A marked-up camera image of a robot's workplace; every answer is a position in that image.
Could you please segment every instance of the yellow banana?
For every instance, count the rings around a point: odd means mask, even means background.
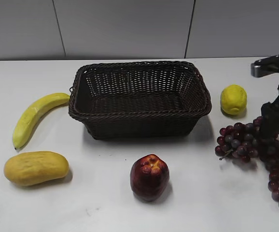
[[[31,104],[21,115],[13,132],[13,145],[15,149],[21,148],[29,140],[32,130],[40,118],[49,110],[66,104],[70,96],[65,93],[46,95]]]

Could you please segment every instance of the wicker basket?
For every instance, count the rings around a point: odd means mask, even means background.
[[[210,111],[202,76],[180,61],[83,66],[69,102],[95,139],[188,135]]]

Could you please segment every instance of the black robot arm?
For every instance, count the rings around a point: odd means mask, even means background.
[[[279,73],[279,55],[260,59],[251,64],[251,74],[254,77],[263,77],[272,73]],[[263,116],[261,136],[269,138],[276,133],[279,134],[279,96],[274,102],[263,104],[261,113]]]

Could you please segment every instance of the red apple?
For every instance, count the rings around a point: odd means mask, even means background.
[[[139,159],[132,166],[131,189],[145,201],[151,202],[160,197],[168,181],[167,164],[154,154]]]

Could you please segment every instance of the white table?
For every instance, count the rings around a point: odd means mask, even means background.
[[[279,74],[250,75],[257,59],[186,59],[203,75],[213,107],[184,139],[96,141],[67,107],[55,109],[21,152],[64,155],[72,179],[31,188],[18,188],[3,175],[7,159],[17,154],[12,133],[23,111],[46,94],[68,93],[81,66],[120,61],[0,61],[0,232],[279,232],[279,207],[263,164],[239,167],[214,154],[221,127],[252,121],[277,96]],[[229,84],[248,93],[243,118],[220,111],[220,93]],[[147,204],[133,196],[129,173],[133,162],[150,153],[168,164],[170,186]]]

